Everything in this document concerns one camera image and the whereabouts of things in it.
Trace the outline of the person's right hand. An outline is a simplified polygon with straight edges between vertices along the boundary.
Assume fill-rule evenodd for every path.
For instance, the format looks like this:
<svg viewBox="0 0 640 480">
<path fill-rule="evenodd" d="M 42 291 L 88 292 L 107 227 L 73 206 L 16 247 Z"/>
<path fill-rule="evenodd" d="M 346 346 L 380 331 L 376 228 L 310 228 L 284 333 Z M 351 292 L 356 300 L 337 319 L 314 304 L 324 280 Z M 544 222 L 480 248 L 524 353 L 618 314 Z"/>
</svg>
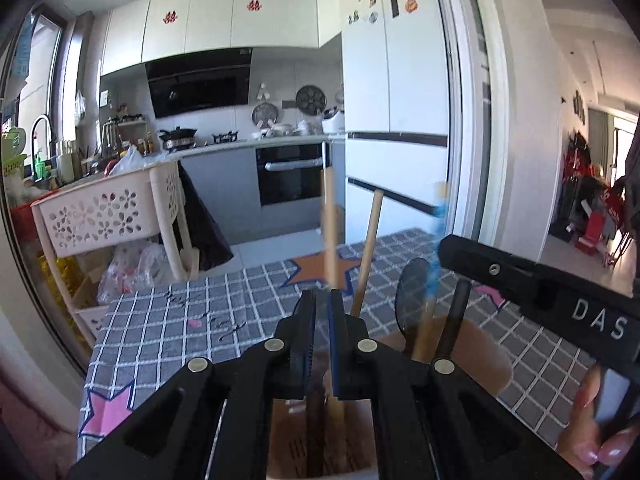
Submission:
<svg viewBox="0 0 640 480">
<path fill-rule="evenodd" d="M 593 478 L 593 466 L 618 466 L 639 435 L 639 425 L 623 429 L 603 441 L 594 419 L 594 400 L 601 387 L 601 367 L 590 367 L 578 389 L 568 426 L 559 436 L 558 452 L 584 479 Z"/>
</svg>

